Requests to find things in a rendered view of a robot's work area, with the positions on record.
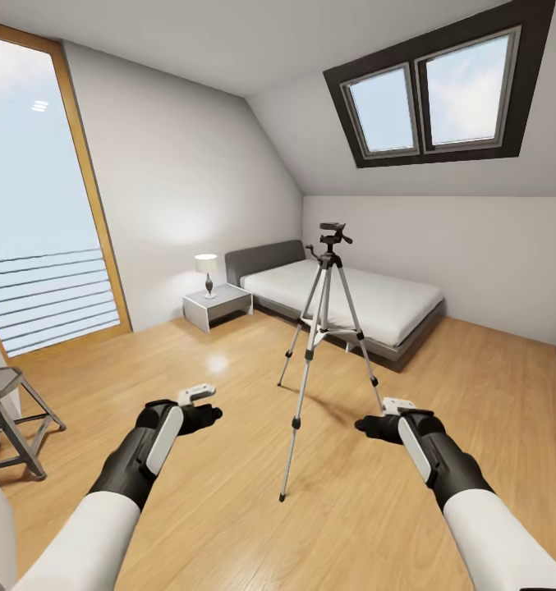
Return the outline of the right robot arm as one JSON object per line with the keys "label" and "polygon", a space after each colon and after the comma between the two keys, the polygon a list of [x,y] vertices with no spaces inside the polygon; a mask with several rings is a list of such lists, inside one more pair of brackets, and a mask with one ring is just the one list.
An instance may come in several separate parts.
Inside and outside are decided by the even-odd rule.
{"label": "right robot arm", "polygon": [[556,561],[515,518],[476,459],[433,411],[383,397],[382,417],[355,420],[365,437],[403,444],[453,534],[476,591],[556,591]]}

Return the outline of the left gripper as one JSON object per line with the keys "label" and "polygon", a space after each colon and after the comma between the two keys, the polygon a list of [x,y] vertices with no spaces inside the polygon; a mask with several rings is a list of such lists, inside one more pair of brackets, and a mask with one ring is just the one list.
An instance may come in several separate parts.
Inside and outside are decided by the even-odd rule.
{"label": "left gripper", "polygon": [[187,432],[181,433],[181,436],[191,434],[197,429],[212,426],[216,422],[216,419],[219,419],[223,415],[220,408],[213,408],[211,404],[197,407],[182,406],[181,408],[189,410],[189,414],[191,414],[191,425],[187,427]]}

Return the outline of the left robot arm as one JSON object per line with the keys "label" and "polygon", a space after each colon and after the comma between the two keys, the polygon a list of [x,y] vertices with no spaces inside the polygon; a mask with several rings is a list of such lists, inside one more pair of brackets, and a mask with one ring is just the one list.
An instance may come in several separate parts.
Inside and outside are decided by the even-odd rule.
{"label": "left robot arm", "polygon": [[213,384],[151,401],[55,539],[11,591],[114,591],[152,487],[178,436],[212,426],[223,412],[194,401]]}

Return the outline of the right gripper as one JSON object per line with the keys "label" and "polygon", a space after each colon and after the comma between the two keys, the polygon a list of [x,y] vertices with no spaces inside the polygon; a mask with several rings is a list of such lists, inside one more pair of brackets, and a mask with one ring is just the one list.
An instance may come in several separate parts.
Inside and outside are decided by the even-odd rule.
{"label": "right gripper", "polygon": [[356,430],[365,432],[365,437],[383,439],[386,442],[397,444],[390,434],[390,422],[393,416],[366,416],[364,419],[355,420]]}

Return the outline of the camera tripod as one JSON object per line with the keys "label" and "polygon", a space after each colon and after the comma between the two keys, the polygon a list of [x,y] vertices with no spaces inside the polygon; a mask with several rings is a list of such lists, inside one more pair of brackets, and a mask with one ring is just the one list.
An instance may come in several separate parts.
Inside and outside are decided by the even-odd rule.
{"label": "camera tripod", "polygon": [[[304,376],[302,378],[301,384],[301,392],[299,395],[299,401],[297,404],[297,411],[296,416],[292,419],[292,440],[291,440],[291,448],[289,450],[289,455],[287,458],[287,466],[286,466],[286,473],[284,475],[283,481],[283,490],[279,496],[279,501],[283,502],[286,496],[286,486],[287,486],[287,477],[289,474],[289,469],[291,466],[291,459],[292,459],[292,452],[294,448],[294,442],[296,440],[296,431],[301,427],[301,407],[302,401],[304,397],[304,392],[306,388],[306,381],[307,375],[309,371],[310,362],[314,358],[314,349],[317,348],[317,345],[325,338],[328,334],[335,335],[337,334],[350,334],[355,333],[356,338],[360,340],[360,345],[365,355],[365,361],[368,364],[368,370],[370,371],[370,379],[371,383],[373,384],[374,391],[376,392],[376,396],[378,397],[379,405],[382,404],[381,400],[379,399],[378,386],[379,382],[378,379],[373,375],[371,364],[368,359],[367,349],[365,347],[365,335],[360,328],[360,324],[358,323],[358,318],[356,318],[355,312],[355,305],[352,302],[352,296],[350,295],[350,291],[348,290],[347,279],[345,278],[345,273],[343,272],[342,260],[340,256],[335,255],[333,252],[333,245],[336,243],[341,243],[342,239],[344,239],[347,243],[352,244],[353,240],[347,236],[343,235],[343,229],[345,228],[346,223],[339,224],[338,222],[324,222],[320,223],[319,228],[322,230],[335,230],[334,236],[323,236],[321,235],[320,243],[325,243],[328,245],[328,251],[324,254],[318,256],[317,254],[313,253],[314,246],[313,245],[306,245],[306,248],[311,249],[311,254],[315,256],[319,263],[317,266],[317,271],[314,274],[314,281],[312,281],[312,286],[310,286],[309,294],[307,294],[306,303],[304,304],[304,309],[302,309],[302,315],[295,318],[298,323],[296,335],[291,344],[290,350],[286,353],[286,364],[284,365],[283,374],[281,374],[281,378],[279,379],[278,386],[281,386],[281,381],[283,380],[284,373],[287,368],[287,364],[289,359],[292,357],[294,345],[296,344],[297,337],[301,330],[301,326],[305,323],[311,327],[310,330],[310,338],[309,338],[309,345],[306,348],[306,366],[304,369]],[[348,307],[350,307],[350,312],[352,312],[353,323],[355,324],[354,329],[328,329],[327,328],[327,315],[329,313],[329,301],[330,301],[330,282],[332,282],[332,267],[334,264],[337,265],[338,272],[340,273],[340,278],[342,279],[343,289],[345,289],[345,296],[347,296],[348,300]],[[310,301],[312,297],[314,297],[315,288],[319,284],[319,292],[317,292],[317,300],[315,301],[315,310],[314,310],[314,318],[309,320],[306,317],[307,310],[309,310]]]}

